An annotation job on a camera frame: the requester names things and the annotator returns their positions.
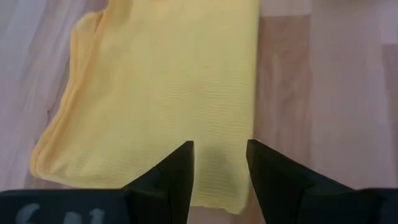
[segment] folded towel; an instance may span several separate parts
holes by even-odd
[[[195,142],[192,205],[239,213],[249,189],[256,0],[110,0],[72,30],[70,77],[31,172],[119,188]]]

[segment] wood grain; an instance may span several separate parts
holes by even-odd
[[[0,1],[0,190],[65,187],[31,177],[29,156],[67,81],[70,28],[105,2]],[[349,186],[396,187],[398,1],[262,0],[260,10],[254,136]],[[264,220],[251,191],[239,216],[195,207],[189,223]]]
[[[254,135],[286,156],[311,159],[310,16],[265,17],[259,29]]]
[[[393,137],[393,153],[398,174],[398,44],[383,44],[382,59],[389,101],[391,129]]]
[[[312,5],[314,168],[354,188],[397,186],[381,57],[390,3]]]

